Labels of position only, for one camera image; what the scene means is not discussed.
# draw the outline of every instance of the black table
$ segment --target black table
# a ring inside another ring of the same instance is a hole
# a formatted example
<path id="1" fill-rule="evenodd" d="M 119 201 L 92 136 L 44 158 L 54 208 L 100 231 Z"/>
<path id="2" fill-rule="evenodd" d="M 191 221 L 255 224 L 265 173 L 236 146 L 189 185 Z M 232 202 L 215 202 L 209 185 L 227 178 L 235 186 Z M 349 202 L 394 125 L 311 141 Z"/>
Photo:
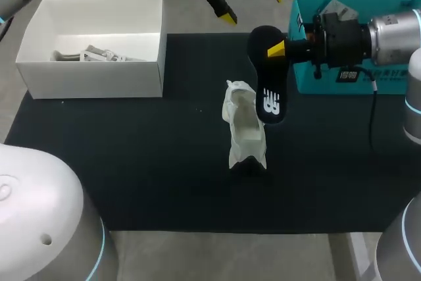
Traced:
<path id="1" fill-rule="evenodd" d="M 403 96 L 301 95 L 266 126 L 268 170 L 228 169 L 226 80 L 255 86 L 247 34 L 169 34 L 160 99 L 33 100 L 7 144 L 46 151 L 79 176 L 111 230 L 255 233 L 383 231 L 421 190 L 421 147 Z"/>

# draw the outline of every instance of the new balance logo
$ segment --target new balance logo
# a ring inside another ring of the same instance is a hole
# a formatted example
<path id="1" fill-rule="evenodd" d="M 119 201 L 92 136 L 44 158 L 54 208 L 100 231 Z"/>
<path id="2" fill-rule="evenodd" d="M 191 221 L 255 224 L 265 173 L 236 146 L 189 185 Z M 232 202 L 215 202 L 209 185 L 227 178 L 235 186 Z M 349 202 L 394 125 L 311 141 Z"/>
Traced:
<path id="1" fill-rule="evenodd" d="M 279 93 L 272 93 L 263 88 L 263 93 L 266 97 L 263 98 L 263 108 L 267 113 L 278 115 L 280 112 L 279 107 Z"/>

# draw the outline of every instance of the teal box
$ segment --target teal box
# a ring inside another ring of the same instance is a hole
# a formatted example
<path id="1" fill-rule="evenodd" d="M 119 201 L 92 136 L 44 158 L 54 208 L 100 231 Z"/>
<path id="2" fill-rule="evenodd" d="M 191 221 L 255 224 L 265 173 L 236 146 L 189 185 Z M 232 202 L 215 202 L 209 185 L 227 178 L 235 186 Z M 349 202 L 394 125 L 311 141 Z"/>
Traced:
<path id="1" fill-rule="evenodd" d="M 305 39 L 303 24 L 311 24 L 312 18 L 331 0 L 294 0 L 289 19 L 289 39 Z M 368 23 L 375 16 L 401 13 L 421 8 L 421 0 L 338 0 L 344 5 L 358 11 L 360 24 Z M 364 60 L 362 66 L 376 77 L 378 93 L 405 94 L 407 90 L 408 65 L 376 66 L 370 59 Z M 372 94 L 370 79 L 359 74 L 357 82 L 336 82 L 339 68 L 328 68 L 322 65 L 322 79 L 314 79 L 315 67 L 311 62 L 293 65 L 297 87 L 301 93 L 315 94 Z"/>

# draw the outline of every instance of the screw hole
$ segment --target screw hole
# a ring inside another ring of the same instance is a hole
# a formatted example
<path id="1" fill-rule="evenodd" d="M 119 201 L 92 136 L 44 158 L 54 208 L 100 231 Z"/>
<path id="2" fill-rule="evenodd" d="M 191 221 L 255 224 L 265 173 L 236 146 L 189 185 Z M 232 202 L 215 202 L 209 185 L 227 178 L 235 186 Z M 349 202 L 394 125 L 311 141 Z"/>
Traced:
<path id="1" fill-rule="evenodd" d="M 53 242 L 53 240 L 51 239 L 51 236 L 49 234 L 42 234 L 41 235 L 41 243 L 43 245 L 49 246 L 49 245 L 51 245 L 52 242 Z"/>

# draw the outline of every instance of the label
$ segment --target label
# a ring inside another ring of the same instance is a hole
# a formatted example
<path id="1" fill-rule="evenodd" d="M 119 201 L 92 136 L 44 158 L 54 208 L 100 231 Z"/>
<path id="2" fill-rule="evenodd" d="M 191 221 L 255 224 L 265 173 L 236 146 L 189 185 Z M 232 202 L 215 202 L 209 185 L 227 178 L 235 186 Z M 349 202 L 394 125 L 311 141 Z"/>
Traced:
<path id="1" fill-rule="evenodd" d="M 303 26 L 303 19 L 301 18 L 301 14 L 298 14 L 297 16 L 297 25 L 298 25 L 298 31 L 301 31 L 301 27 Z"/>
<path id="2" fill-rule="evenodd" d="M 384 16 L 383 19 L 386 26 L 389 26 L 391 24 L 397 24 L 397 18 L 394 14 L 389 14 L 388 16 Z"/>
<path id="3" fill-rule="evenodd" d="M 337 13 L 339 21 L 354 20 L 358 18 L 358 12 L 351 7 L 345 6 L 338 0 L 331 0 L 320 14 Z"/>
<path id="4" fill-rule="evenodd" d="M 336 82 L 357 82 L 360 72 L 357 70 L 349 70 L 341 68 L 337 74 Z"/>
<path id="5" fill-rule="evenodd" d="M 407 80 L 408 71 L 398 69 L 383 69 L 383 70 L 372 70 L 374 79 L 378 82 L 404 82 Z M 365 82 L 369 82 L 369 77 L 364 76 L 362 79 Z"/>

